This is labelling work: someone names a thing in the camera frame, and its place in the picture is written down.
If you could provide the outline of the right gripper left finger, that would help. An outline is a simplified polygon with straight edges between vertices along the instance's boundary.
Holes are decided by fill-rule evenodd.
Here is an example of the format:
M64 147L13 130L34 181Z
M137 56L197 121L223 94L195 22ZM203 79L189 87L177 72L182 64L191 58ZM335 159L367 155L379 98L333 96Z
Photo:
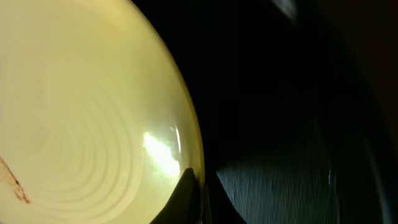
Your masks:
M150 224L196 224L199 214L199 185L193 169L187 168L165 207Z

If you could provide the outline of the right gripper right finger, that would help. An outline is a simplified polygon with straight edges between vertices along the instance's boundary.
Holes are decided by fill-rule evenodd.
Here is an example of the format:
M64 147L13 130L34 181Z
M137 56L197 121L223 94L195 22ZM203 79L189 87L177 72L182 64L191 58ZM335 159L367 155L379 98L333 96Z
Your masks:
M216 172L207 172L203 196L206 224L246 224L231 203Z

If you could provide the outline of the yellow plate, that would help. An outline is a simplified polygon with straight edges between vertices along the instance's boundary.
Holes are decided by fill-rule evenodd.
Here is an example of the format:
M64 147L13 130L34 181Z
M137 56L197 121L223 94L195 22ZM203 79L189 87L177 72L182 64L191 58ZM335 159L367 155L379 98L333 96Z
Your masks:
M205 179L181 73L131 1L1 1L1 222L149 223Z

